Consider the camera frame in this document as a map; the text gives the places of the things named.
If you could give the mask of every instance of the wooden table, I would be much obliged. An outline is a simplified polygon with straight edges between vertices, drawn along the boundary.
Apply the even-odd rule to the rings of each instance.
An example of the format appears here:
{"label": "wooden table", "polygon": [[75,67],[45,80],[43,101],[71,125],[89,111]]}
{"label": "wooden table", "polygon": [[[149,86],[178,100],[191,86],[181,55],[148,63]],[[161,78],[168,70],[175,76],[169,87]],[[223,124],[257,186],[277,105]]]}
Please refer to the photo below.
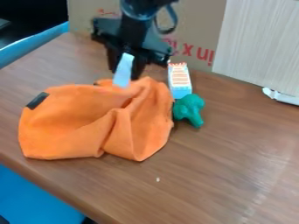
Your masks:
{"label": "wooden table", "polygon": [[[144,74],[167,80],[157,66]],[[2,69],[0,162],[102,223],[298,223],[299,108],[215,74],[191,71],[206,100],[205,126],[178,122],[167,145],[142,163],[23,157],[17,124],[27,102],[49,86],[110,76],[103,47],[72,34]]]}

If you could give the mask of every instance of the green broccoli toy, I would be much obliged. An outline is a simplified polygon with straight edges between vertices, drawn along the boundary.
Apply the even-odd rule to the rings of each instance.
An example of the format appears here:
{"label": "green broccoli toy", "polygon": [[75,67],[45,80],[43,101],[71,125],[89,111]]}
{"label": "green broccoli toy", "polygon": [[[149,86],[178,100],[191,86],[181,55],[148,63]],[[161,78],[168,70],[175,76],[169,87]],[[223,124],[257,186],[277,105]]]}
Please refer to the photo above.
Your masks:
{"label": "green broccoli toy", "polygon": [[188,94],[174,103],[172,113],[175,120],[187,118],[195,128],[200,128],[204,121],[199,112],[204,106],[202,98],[196,94]]}

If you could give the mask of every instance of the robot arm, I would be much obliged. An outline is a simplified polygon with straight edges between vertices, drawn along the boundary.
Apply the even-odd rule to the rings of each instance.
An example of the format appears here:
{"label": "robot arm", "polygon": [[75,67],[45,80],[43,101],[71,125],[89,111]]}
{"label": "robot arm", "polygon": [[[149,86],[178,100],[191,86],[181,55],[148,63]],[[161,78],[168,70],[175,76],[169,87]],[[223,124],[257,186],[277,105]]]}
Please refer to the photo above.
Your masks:
{"label": "robot arm", "polygon": [[[139,78],[147,64],[167,66],[172,48],[162,41],[157,31],[166,34],[175,30],[177,15],[170,4],[177,1],[121,0],[120,19],[94,18],[92,38],[103,43],[107,48],[108,65],[113,73],[123,53],[134,56],[131,69],[132,80]],[[160,30],[156,24],[156,14],[164,6],[175,24],[169,30]]]}

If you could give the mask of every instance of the small box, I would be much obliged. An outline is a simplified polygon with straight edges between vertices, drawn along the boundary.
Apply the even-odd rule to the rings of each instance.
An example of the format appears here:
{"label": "small box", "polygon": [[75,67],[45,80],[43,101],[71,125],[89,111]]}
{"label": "small box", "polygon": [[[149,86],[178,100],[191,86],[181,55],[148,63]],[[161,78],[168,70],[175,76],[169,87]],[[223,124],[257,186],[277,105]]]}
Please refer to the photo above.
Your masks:
{"label": "small box", "polygon": [[192,84],[187,63],[168,64],[168,85],[174,99],[181,99],[192,93]]}

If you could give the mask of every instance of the orange towel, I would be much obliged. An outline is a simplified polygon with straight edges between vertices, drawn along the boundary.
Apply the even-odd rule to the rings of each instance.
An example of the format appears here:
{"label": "orange towel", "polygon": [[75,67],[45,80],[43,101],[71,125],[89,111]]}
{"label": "orange towel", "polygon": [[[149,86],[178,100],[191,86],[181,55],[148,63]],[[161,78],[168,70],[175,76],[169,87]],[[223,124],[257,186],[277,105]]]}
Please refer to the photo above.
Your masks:
{"label": "orange towel", "polygon": [[105,151],[143,161],[166,144],[173,126],[170,91],[150,77],[127,88],[100,80],[45,92],[20,119],[19,142],[28,158],[98,158]]}

